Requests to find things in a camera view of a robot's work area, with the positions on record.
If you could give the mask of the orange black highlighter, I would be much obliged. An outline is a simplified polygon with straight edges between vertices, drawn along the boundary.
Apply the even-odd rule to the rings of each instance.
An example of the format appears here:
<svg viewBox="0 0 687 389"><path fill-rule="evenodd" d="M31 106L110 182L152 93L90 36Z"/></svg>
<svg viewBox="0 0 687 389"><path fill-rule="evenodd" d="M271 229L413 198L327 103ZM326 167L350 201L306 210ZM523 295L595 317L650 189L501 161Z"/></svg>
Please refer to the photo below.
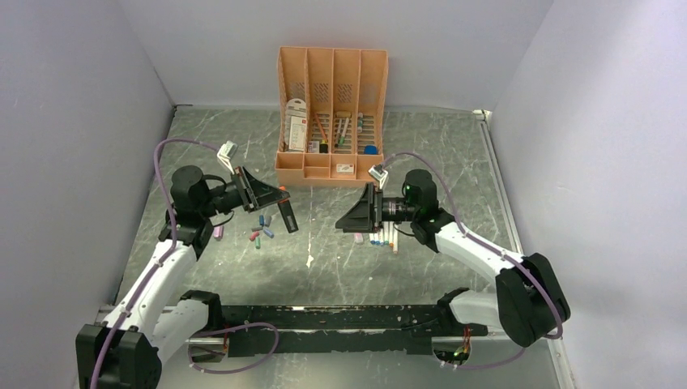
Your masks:
<svg viewBox="0 0 687 389"><path fill-rule="evenodd" d="M297 219L292 209L292 205L288 199L278 203L280 215L283 218L285 227L288 233L295 233L299 230Z"/></svg>

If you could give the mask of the white pen blue cap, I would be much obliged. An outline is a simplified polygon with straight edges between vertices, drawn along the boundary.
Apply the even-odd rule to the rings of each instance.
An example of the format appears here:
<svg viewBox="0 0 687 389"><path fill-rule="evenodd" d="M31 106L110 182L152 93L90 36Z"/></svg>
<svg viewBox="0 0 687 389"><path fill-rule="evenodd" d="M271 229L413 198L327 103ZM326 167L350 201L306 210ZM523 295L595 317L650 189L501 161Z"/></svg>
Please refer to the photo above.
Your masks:
<svg viewBox="0 0 687 389"><path fill-rule="evenodd" d="M387 246L389 243L389 240L388 240L388 228L386 226L382 227L381 235L382 235L382 244L384 246Z"/></svg>

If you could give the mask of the white pen dark grey cap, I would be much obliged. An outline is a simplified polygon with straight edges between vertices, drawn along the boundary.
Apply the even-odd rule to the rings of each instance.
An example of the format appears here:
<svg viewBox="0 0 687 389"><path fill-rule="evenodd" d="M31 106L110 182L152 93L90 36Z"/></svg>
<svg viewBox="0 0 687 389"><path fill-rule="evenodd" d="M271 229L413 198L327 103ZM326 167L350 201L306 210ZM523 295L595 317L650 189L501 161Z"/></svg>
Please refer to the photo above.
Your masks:
<svg viewBox="0 0 687 389"><path fill-rule="evenodd" d="M394 247L394 228L389 224L386 228L386 242L389 247Z"/></svg>

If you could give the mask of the purple highlighter cap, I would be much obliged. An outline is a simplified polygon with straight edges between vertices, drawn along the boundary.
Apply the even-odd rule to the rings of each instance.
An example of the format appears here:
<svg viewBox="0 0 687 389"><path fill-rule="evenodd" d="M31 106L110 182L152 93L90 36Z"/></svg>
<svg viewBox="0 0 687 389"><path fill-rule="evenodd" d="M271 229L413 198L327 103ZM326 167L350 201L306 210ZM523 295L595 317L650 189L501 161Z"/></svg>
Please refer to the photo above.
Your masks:
<svg viewBox="0 0 687 389"><path fill-rule="evenodd" d="M223 236L224 236L224 227L223 226L214 227L213 238L216 239L217 241L219 241L222 239Z"/></svg>

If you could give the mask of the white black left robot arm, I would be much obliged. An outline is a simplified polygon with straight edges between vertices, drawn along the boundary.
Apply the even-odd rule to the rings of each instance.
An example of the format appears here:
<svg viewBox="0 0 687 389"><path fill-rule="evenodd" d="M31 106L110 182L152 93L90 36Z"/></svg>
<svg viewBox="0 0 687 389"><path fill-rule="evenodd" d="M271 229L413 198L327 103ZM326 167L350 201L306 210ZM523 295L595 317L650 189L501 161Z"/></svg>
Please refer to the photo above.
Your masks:
<svg viewBox="0 0 687 389"><path fill-rule="evenodd" d="M76 336L81 388L155 388L164 364L191 336L221 332L218 294L189 291L174 307L167 305L210 242L212 217L277 204L288 231L297 230L290 194L243 167L223 179L198 166L183 166L172 175L171 198L173 210L131 290L101 323L83 326Z"/></svg>

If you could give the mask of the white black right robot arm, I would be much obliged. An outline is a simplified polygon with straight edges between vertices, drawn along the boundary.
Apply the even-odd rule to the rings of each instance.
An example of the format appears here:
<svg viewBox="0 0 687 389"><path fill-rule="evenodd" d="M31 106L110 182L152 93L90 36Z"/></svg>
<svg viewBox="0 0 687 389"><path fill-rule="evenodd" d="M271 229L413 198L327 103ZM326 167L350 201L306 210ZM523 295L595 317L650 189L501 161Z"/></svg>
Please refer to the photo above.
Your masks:
<svg viewBox="0 0 687 389"><path fill-rule="evenodd" d="M524 348L541 338L561 336L570 307L549 260L538 253L507 250L471 231L440 206L437 185L427 170L408 172L399 197L386 197L380 186L367 183L335 227L344 233L379 234L402 223L409 223L422 246L457 259L493 288L447 293L438 302L437 314L444 334L458 335L468 324L499 328Z"/></svg>

